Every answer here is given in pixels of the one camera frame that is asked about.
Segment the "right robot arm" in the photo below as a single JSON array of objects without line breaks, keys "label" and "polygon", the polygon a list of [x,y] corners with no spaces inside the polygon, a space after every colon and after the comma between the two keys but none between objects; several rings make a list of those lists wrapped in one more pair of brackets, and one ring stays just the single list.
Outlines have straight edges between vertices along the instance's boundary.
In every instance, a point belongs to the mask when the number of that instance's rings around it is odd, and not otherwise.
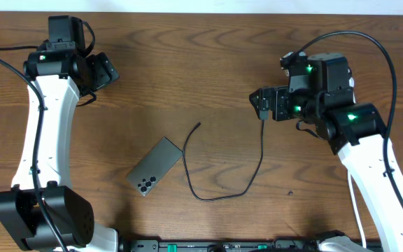
[{"label": "right robot arm", "polygon": [[249,96],[260,120],[297,119],[315,125],[353,177],[384,251],[403,251],[403,174],[387,132],[370,103],[357,103],[347,59],[337,52],[296,56],[283,69],[289,83]]}]

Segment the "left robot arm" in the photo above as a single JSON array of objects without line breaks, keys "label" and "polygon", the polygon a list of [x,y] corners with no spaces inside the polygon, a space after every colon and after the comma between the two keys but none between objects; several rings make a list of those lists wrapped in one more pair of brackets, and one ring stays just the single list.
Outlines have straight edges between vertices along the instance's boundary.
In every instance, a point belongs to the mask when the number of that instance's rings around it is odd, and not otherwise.
[{"label": "left robot arm", "polygon": [[90,29],[69,15],[48,19],[49,38],[24,62],[29,114],[22,158],[10,189],[0,192],[0,222],[23,251],[121,251],[118,232],[96,223],[92,205],[72,188],[69,151],[81,98],[119,75],[85,43]]}]

